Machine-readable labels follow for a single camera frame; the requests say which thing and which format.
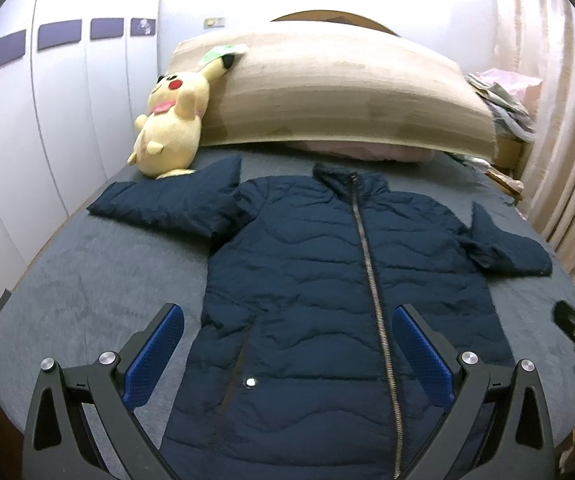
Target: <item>jacket collar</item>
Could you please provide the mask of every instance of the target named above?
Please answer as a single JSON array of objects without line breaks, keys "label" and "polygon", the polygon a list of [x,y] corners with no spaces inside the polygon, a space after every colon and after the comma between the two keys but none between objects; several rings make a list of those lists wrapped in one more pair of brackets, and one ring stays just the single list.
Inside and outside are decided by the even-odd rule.
[{"label": "jacket collar", "polygon": [[385,177],[380,173],[357,173],[346,168],[317,163],[312,170],[312,176],[348,203],[351,201],[353,185],[356,186],[359,202],[364,202],[372,195],[387,193],[390,190]]}]

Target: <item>bed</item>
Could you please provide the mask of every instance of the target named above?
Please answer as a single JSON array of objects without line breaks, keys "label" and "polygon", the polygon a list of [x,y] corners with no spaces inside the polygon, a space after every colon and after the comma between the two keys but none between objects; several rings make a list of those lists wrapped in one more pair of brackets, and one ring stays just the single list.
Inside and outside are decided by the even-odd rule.
[{"label": "bed", "polygon": [[[193,167],[205,167],[232,153],[243,156],[242,180],[311,174],[314,163],[321,160],[359,171],[379,171],[392,190],[429,195],[466,224],[476,201],[498,227],[538,240],[547,248],[518,215],[511,197],[444,153],[423,164],[403,164],[329,158],[279,143],[245,144],[203,147]],[[125,168],[115,180],[137,178],[138,171]],[[86,210],[72,216],[34,261],[0,313],[0,404],[10,420],[23,431],[44,357],[51,356],[64,367],[88,364],[103,351],[120,349],[170,301],[183,307],[186,330],[151,399],[135,410],[159,446],[199,330],[207,256],[207,246],[190,238],[95,218]],[[551,309],[557,300],[575,307],[575,287],[555,258],[550,277],[489,278],[488,285],[514,357],[530,358],[539,369],[554,438],[560,442],[575,424],[575,353],[551,321]],[[125,476],[93,410],[88,418],[108,468],[116,476]]]}]

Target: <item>folded sleeve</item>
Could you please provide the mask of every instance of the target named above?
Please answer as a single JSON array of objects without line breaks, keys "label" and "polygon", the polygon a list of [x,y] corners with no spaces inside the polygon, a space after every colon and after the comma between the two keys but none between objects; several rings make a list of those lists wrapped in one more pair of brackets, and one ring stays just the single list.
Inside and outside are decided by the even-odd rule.
[{"label": "folded sleeve", "polygon": [[215,240],[253,219],[264,195],[254,181],[240,185],[241,157],[192,174],[111,184],[88,207],[95,216]]},{"label": "folded sleeve", "polygon": [[478,203],[472,206],[472,225],[462,233],[461,245],[483,270],[508,276],[548,276],[552,260],[537,241],[502,231]]}]

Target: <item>jacket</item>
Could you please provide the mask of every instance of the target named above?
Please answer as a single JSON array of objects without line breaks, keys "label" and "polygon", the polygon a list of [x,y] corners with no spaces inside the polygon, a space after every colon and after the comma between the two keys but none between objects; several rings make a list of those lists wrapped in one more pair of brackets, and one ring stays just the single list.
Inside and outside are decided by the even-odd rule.
[{"label": "jacket", "polygon": [[88,208],[211,243],[161,453],[182,480],[396,478],[442,411],[392,338],[393,309],[411,303],[458,351],[512,365],[482,272],[546,275],[551,260],[482,206],[468,228],[380,174],[318,164],[312,177],[240,183],[240,165],[115,183]]}]

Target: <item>pikachu plush toy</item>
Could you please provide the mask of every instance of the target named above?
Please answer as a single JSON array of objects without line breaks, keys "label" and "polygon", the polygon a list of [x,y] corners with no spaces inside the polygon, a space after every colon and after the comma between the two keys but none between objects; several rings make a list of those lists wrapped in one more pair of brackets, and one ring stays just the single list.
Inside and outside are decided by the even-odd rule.
[{"label": "pikachu plush toy", "polygon": [[128,164],[155,178],[191,173],[187,168],[199,149],[210,82],[246,51],[245,45],[217,46],[201,60],[199,72],[162,75],[148,97],[148,115],[135,120],[138,137]]}]

